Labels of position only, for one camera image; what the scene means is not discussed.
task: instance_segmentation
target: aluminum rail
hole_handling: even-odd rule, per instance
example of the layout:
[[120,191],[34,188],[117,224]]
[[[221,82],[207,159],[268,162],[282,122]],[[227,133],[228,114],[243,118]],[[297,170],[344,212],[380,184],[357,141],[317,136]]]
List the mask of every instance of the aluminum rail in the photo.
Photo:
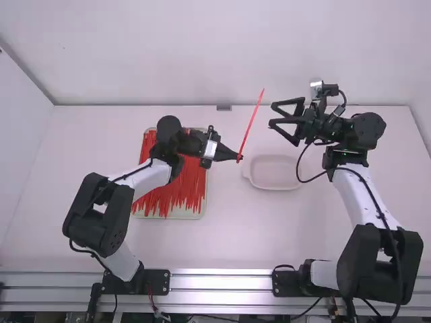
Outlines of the aluminum rail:
[[[169,295],[154,297],[156,305],[166,313],[201,314],[299,314],[315,301],[315,297],[274,297],[271,292],[271,270],[255,269],[173,269]],[[102,273],[2,271],[5,284],[0,296],[0,311],[84,312],[90,300],[93,283]],[[151,312],[144,295],[119,295],[118,313]],[[337,300],[341,312],[343,303]],[[358,315],[373,315],[359,299],[354,301]],[[382,315],[392,314],[394,306],[372,302]],[[310,311],[327,315],[323,299]],[[111,312],[114,297],[103,295],[99,312]],[[419,276],[409,304],[401,307],[400,316],[431,316],[431,277]]]

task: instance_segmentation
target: metal bracket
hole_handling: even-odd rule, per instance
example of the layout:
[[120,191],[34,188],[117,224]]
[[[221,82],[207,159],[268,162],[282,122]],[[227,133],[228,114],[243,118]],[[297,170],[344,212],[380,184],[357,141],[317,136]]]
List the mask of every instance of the metal bracket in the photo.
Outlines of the metal bracket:
[[111,272],[105,271],[102,283],[94,283],[86,312],[86,322],[93,323],[97,312],[97,303],[102,295],[152,295],[169,294],[170,271],[167,269],[144,269],[140,264],[132,281],[124,282]]
[[232,111],[232,106],[230,104],[218,104],[216,109],[217,111]]
[[152,295],[166,296],[169,294],[170,271],[167,269],[144,269],[141,286],[131,289],[129,283],[125,283],[112,273],[105,271],[102,280],[102,294],[117,295],[148,295],[148,287]]
[[307,289],[301,286],[301,275],[298,271],[273,271],[272,294],[275,297],[337,297],[338,291],[319,287]]

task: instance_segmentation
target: black mounting plate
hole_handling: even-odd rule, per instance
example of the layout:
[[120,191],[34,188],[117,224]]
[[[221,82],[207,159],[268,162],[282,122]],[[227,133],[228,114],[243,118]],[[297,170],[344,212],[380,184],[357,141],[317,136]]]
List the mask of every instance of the black mounting plate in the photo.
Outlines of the black mounting plate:
[[276,297],[336,297],[339,295],[339,292],[333,289],[301,287],[298,271],[273,271],[271,278],[272,294]]
[[102,280],[102,294],[117,295],[148,295],[150,286],[152,295],[166,296],[169,294],[170,271],[167,269],[144,269],[142,286],[132,291],[125,283],[112,273],[105,271]]

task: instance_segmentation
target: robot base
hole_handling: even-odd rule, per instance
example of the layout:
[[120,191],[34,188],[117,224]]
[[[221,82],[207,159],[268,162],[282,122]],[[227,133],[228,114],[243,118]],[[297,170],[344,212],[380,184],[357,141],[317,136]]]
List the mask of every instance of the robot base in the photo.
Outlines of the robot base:
[[310,281],[311,260],[306,260],[299,271],[273,271],[272,293],[275,297],[338,297],[339,292],[317,287]]

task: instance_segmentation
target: white wall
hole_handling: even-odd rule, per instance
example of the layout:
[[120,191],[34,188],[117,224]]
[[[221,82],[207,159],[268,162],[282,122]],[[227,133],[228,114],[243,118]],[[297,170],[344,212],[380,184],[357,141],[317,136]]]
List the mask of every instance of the white wall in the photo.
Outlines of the white wall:
[[0,244],[15,213],[53,109],[3,50],[0,53]]
[[264,102],[311,77],[409,104],[431,146],[427,0],[0,2],[0,37],[59,104]]

